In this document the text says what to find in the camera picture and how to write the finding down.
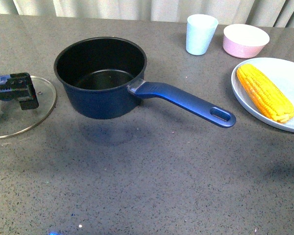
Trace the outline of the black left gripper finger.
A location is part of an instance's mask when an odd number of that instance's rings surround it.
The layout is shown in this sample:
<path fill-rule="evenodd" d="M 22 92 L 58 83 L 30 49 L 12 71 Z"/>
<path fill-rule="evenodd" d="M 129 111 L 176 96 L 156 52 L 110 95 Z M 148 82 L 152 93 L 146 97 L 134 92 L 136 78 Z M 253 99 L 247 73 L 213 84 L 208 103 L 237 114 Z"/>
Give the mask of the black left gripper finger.
<path fill-rule="evenodd" d="M 27 72 L 0 76 L 0 100 L 19 102 L 22 110 L 31 110 L 39 107 L 36 92 Z"/>

